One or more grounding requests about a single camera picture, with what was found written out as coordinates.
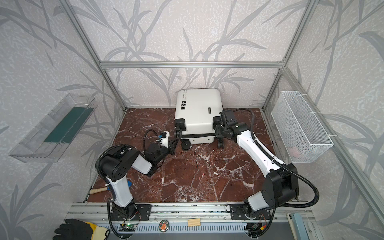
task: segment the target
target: black mounting plate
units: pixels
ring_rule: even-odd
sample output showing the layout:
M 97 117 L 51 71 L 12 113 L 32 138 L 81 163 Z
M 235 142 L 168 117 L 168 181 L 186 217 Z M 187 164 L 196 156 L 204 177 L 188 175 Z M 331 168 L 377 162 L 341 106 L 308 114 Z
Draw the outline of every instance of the black mounting plate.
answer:
M 244 204 L 229 204 L 229 212 L 231 212 L 232 220 L 249 220 L 249 218 L 247 218 L 244 214 L 243 206 Z M 260 216 L 257 215 L 255 220 L 259 220 L 260 217 L 264 220 L 262 214 L 264 215 L 265 220 L 271 219 L 271 212 L 269 210 L 262 209 L 259 212 Z
M 136 204 L 137 210 L 140 214 L 136 214 L 134 218 L 131 219 L 131 221 L 148 221 L 149 215 L 151 214 L 151 204 Z M 121 216 L 118 215 L 117 211 L 111 212 L 111 221 L 122 221 L 124 220 Z

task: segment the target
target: marble floor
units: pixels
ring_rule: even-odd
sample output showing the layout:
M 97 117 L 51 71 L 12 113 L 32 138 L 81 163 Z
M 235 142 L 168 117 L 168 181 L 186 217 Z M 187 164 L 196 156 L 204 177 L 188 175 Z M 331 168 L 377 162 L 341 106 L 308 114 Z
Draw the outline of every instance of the marble floor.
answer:
M 274 153 L 260 109 L 255 113 L 254 132 L 258 139 Z M 143 150 L 145 131 L 168 130 L 173 138 L 175 109 L 128 109 L 114 144 L 130 144 Z M 250 113 L 237 111 L 238 122 L 250 124 Z M 156 137 L 148 134 L 146 145 Z M 211 144 L 192 145 L 182 150 L 180 142 L 174 156 L 168 155 L 164 164 L 152 177 L 131 168 L 127 178 L 136 202 L 217 202 L 242 201 L 261 190 L 264 177 L 249 155 L 236 143 L 224 139 L 225 149 L 217 149 L 217 141 Z M 93 188 L 104 187 L 99 177 Z M 106 202 L 109 191 L 89 195 L 88 202 Z

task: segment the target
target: white suitcase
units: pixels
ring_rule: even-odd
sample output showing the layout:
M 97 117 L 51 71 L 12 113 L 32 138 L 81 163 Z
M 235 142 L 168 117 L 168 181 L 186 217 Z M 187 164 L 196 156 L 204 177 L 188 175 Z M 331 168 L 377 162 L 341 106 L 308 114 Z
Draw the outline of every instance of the white suitcase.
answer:
M 191 144 L 213 142 L 214 126 L 220 124 L 222 111 L 220 92 L 217 89 L 180 90 L 177 94 L 175 135 L 182 140 L 183 149 L 190 147 L 187 140 Z

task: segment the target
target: wallpaper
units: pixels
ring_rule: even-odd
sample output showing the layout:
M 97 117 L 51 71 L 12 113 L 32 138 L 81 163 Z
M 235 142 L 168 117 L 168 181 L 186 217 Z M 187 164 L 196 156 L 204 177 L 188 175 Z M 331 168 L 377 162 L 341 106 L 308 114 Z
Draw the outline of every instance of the wallpaper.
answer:
M 52 239 L 73 202 L 93 184 L 94 161 L 114 137 L 122 108 L 59 3 L 0 2 L 0 238 Z M 68 93 L 98 107 L 57 163 L 10 157 Z
M 294 90 L 282 76 L 271 101 L 265 108 L 281 158 L 289 163 L 289 156 L 281 140 L 271 111 L 281 91 Z M 384 229 L 360 195 L 332 148 L 312 163 L 295 164 L 298 173 L 310 180 L 320 192 L 320 200 L 311 207 L 325 240 L 384 239 Z M 313 199 L 313 190 L 299 181 L 300 200 Z
M 187 88 L 218 88 L 223 106 L 260 107 L 277 73 L 277 69 L 274 68 L 115 68 L 108 70 L 125 104 L 132 107 L 176 106 L 178 91 Z M 204 71 L 213 75 L 211 81 L 204 81 Z
M 289 63 L 382 197 L 383 22 L 384 1 L 320 5 Z
M 280 61 L 306 0 L 70 0 L 102 61 Z

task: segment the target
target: round badge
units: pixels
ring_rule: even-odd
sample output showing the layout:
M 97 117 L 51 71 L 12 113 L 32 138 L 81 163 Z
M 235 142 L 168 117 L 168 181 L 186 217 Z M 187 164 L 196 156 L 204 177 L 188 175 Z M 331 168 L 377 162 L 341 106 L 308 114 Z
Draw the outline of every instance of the round badge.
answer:
M 159 224 L 160 232 L 166 232 L 169 229 L 169 222 L 167 220 L 162 220 Z

